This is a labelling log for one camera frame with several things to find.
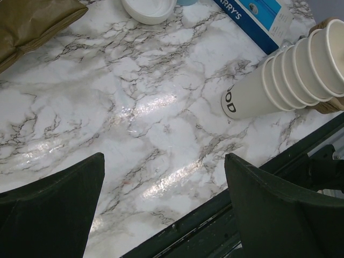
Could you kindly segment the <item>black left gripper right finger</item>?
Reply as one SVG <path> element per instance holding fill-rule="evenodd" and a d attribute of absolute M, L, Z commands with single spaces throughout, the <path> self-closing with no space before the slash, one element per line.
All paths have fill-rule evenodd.
<path fill-rule="evenodd" d="M 233 153 L 225 173 L 242 247 L 234 257 L 343 257 L 343 199 L 300 187 Z"/>

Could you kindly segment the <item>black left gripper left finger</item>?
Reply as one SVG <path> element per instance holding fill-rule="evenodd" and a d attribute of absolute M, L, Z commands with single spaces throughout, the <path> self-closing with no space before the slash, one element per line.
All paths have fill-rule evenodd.
<path fill-rule="evenodd" d="M 1 193 L 1 257 L 83 257 L 104 176 L 96 153 Z"/>

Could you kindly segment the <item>white plastic lid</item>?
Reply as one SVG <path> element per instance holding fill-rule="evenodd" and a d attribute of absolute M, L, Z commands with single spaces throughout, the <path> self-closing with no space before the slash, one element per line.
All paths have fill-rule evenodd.
<path fill-rule="evenodd" d="M 176 0 L 121 0 L 126 12 L 136 21 L 157 25 L 173 13 Z"/>

